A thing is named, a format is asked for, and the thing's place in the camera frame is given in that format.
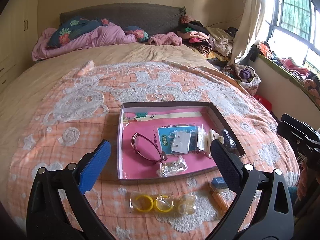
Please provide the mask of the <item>small blue box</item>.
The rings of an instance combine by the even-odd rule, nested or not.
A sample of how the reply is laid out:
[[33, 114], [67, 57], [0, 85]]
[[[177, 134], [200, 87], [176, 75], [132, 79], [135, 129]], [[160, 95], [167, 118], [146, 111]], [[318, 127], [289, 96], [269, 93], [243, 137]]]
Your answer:
[[213, 191], [221, 191], [228, 188], [223, 177], [215, 177], [212, 179], [210, 183], [210, 187]]

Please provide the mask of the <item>cream floral hair claw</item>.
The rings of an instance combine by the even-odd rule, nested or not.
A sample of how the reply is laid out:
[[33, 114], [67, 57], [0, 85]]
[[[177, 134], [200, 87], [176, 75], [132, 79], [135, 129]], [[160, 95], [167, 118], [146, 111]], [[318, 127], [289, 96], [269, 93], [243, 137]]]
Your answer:
[[211, 152], [210, 152], [210, 147], [211, 143], [214, 140], [218, 140], [221, 142], [221, 144], [224, 144], [225, 139], [223, 136], [221, 136], [219, 133], [215, 132], [213, 129], [210, 129], [208, 133], [204, 133], [203, 137], [203, 152], [208, 158], [211, 158]]

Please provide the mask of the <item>peach spiral hair clip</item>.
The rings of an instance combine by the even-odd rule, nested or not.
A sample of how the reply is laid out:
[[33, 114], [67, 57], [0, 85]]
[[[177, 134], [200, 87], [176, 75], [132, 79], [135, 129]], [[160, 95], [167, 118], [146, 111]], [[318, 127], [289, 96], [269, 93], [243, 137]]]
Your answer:
[[222, 212], [226, 212], [229, 208], [229, 202], [223, 196], [226, 189], [212, 189], [212, 197]]

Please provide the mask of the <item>bag with yellow rings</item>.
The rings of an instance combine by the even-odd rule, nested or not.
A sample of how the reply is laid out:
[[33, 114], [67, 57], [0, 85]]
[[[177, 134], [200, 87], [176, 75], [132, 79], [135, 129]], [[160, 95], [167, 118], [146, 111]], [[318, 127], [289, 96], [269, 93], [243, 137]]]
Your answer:
[[174, 196], [166, 193], [131, 192], [129, 206], [138, 213], [170, 213], [174, 209]]

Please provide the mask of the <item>clear bag with silver jewelry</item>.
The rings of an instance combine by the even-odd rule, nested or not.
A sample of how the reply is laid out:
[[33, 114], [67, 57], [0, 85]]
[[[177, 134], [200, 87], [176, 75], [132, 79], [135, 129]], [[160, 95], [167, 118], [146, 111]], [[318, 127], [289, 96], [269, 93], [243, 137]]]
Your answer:
[[177, 160], [170, 161], [167, 163], [160, 163], [159, 169], [156, 174], [160, 177], [171, 177], [179, 175], [188, 169], [187, 162], [182, 156], [179, 156]]

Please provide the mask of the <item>dark beaded bag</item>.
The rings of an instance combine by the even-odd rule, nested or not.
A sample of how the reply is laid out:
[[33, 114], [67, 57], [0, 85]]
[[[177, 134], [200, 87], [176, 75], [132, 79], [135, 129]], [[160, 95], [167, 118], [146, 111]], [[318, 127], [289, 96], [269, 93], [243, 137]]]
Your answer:
[[237, 146], [229, 132], [226, 129], [222, 129], [220, 134], [224, 138], [224, 147], [228, 150], [228, 152], [234, 153], [237, 150]]

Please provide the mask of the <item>red plastic object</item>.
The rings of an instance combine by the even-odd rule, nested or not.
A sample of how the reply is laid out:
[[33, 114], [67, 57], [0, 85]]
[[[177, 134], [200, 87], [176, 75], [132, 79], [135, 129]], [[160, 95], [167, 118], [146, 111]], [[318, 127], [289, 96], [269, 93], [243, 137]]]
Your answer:
[[258, 100], [269, 112], [272, 112], [272, 103], [262, 96], [255, 94], [254, 98]]

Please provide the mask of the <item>orange patterned quilt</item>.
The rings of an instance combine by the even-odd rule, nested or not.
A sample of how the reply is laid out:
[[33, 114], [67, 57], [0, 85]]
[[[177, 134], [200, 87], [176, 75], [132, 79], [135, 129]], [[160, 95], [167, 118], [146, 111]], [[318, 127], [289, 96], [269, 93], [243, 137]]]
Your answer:
[[[106, 139], [116, 146], [119, 112], [124, 102], [209, 101], [222, 113], [255, 168], [283, 171], [288, 186], [299, 180], [289, 143], [277, 135], [272, 115], [235, 81], [213, 67], [173, 62], [119, 63], [71, 70], [45, 94], [21, 132], [7, 184], [9, 214], [26, 229], [31, 185], [39, 168], [59, 170], [77, 162]], [[217, 171], [167, 183], [132, 186], [117, 181], [110, 159], [86, 194], [93, 209], [117, 239], [203, 239], [218, 223], [208, 181]], [[135, 215], [125, 208], [131, 190], [198, 195], [192, 215]]]

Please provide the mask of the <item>blue card with earrings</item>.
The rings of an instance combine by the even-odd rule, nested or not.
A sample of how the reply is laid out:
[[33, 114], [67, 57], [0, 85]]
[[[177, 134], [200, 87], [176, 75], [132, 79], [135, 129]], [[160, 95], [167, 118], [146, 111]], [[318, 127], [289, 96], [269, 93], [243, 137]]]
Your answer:
[[200, 126], [170, 126], [157, 129], [159, 145], [165, 154], [203, 151], [205, 130]]

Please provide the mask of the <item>basket of clothes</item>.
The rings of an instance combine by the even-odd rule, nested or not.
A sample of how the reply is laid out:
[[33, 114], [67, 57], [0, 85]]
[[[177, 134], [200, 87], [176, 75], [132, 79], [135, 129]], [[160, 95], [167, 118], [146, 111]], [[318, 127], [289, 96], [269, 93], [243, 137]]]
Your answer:
[[251, 94], [251, 96], [255, 96], [261, 79], [251, 66], [233, 64], [231, 66], [225, 66], [222, 72], [233, 78], [242, 88]]

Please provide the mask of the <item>pile of clothes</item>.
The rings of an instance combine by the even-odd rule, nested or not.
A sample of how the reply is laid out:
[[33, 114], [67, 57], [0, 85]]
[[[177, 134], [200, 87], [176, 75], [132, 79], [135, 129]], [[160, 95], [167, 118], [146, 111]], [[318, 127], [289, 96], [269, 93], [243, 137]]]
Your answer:
[[180, 28], [176, 34], [186, 46], [198, 52], [205, 59], [217, 59], [222, 63], [227, 63], [231, 59], [237, 31], [234, 27], [228, 29], [205, 27], [191, 16], [182, 15]]

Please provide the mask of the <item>pink crumpled blanket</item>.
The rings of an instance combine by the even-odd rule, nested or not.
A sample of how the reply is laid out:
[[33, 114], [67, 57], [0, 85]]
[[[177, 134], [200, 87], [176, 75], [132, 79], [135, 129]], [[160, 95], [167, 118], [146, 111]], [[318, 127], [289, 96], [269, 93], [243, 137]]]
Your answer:
[[60, 48], [49, 48], [48, 42], [55, 31], [55, 28], [47, 28], [42, 32], [31, 52], [33, 61], [49, 59], [75, 50], [137, 42], [135, 35], [126, 34], [120, 26], [110, 22], [107, 26], [97, 27]]

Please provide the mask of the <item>cream curtain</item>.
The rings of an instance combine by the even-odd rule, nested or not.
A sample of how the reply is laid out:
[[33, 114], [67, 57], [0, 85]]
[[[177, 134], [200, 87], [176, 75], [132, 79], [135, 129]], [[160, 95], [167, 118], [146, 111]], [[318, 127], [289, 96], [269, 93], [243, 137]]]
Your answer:
[[229, 66], [239, 64], [247, 56], [251, 46], [258, 38], [265, 9], [266, 0], [245, 0], [244, 13], [233, 41]]

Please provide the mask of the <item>pink fuzzy garment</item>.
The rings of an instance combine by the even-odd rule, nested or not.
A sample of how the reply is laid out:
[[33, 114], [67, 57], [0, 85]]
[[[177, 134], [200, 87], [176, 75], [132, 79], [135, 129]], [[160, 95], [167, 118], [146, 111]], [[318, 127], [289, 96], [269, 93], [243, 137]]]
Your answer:
[[174, 32], [169, 32], [166, 34], [155, 34], [149, 38], [148, 45], [171, 45], [171, 46], [181, 46], [182, 38], [177, 36]]

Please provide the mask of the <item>dark grey headboard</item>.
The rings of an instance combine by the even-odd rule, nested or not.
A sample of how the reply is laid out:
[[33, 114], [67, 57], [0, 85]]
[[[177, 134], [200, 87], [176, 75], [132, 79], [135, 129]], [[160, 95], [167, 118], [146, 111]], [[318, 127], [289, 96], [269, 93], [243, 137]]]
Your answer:
[[63, 24], [75, 16], [83, 16], [88, 20], [105, 18], [125, 28], [137, 26], [152, 36], [175, 32], [180, 27], [180, 18], [186, 14], [186, 7], [149, 3], [113, 3], [76, 9], [60, 14]]

